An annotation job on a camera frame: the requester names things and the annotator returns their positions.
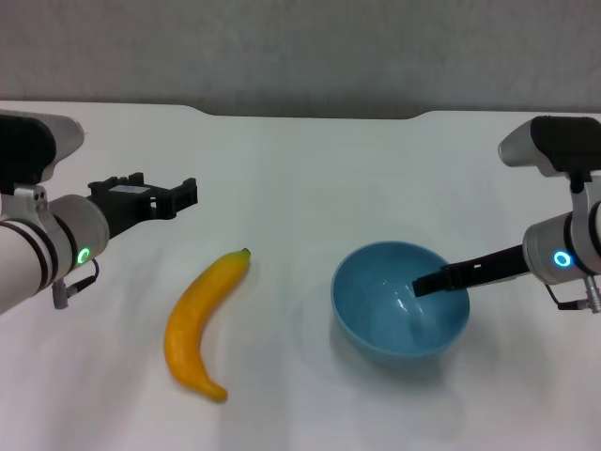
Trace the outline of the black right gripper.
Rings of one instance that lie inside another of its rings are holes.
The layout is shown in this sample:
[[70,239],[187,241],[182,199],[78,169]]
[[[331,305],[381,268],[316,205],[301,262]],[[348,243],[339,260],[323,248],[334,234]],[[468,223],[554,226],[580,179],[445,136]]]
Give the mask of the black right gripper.
[[522,246],[516,245],[493,254],[450,264],[440,271],[417,278],[412,282],[412,287],[416,297],[423,297],[440,291],[511,280],[528,272]]

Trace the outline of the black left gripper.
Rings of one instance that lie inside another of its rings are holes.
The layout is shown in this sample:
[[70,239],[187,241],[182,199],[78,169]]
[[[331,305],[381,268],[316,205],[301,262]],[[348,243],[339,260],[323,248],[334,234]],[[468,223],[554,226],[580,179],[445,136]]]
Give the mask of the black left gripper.
[[197,203],[196,179],[184,180],[168,191],[144,183],[144,174],[111,177],[88,184],[90,196],[104,215],[110,239],[146,221],[170,220]]

